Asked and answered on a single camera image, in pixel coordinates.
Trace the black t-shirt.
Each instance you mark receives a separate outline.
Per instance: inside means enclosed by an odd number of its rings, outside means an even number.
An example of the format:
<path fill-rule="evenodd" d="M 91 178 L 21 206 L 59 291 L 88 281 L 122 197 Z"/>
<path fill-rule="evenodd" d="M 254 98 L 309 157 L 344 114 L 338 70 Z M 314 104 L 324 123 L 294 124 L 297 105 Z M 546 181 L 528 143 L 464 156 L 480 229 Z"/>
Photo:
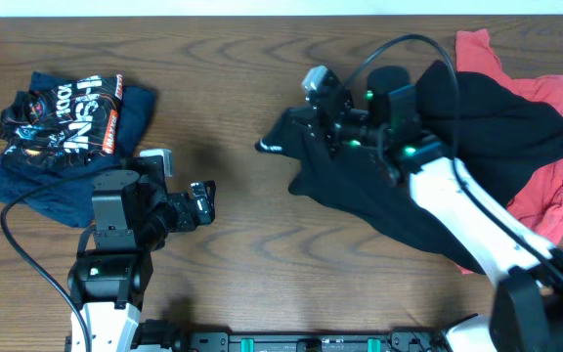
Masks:
<path fill-rule="evenodd" d="M 536 172 L 563 160 L 563 116 L 547 103 L 530 102 L 491 77 L 456 76 L 461 121 L 458 156 L 500 205 L 515 203 Z M 415 249 L 441 254 L 474 273 L 482 271 L 464 246 L 402 187 L 383 179 L 378 158 L 349 146 L 331 149 L 286 110 L 255 148 L 300 161 L 288 190 L 355 215 L 377 232 Z"/>

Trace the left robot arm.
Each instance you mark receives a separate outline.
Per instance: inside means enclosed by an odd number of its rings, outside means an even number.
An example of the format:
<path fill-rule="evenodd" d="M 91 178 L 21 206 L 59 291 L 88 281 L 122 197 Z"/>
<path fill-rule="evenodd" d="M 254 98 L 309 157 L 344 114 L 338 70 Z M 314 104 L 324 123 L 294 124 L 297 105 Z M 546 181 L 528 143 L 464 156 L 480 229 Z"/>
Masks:
<path fill-rule="evenodd" d="M 67 351 L 187 351 L 173 324 L 141 319 L 152 252 L 171 233 L 215 219 L 216 184 L 168 192 L 161 155 L 124 158 L 93 179 L 95 224 L 80 238 L 67 285 L 73 302 Z"/>

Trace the red t-shirt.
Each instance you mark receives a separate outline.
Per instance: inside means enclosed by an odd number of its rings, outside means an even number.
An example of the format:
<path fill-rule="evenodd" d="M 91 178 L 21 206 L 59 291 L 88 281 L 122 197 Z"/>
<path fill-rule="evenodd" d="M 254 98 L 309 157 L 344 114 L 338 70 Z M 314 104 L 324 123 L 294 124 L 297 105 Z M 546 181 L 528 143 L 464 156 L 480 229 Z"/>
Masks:
<path fill-rule="evenodd" d="M 455 37 L 456 69 L 491 77 L 510 92 L 547 103 L 563 117 L 563 74 L 537 78 L 509 77 L 491 46 L 487 29 L 460 30 Z M 558 244 L 563 237 L 563 158 L 537 170 L 507 210 L 537 234 Z"/>

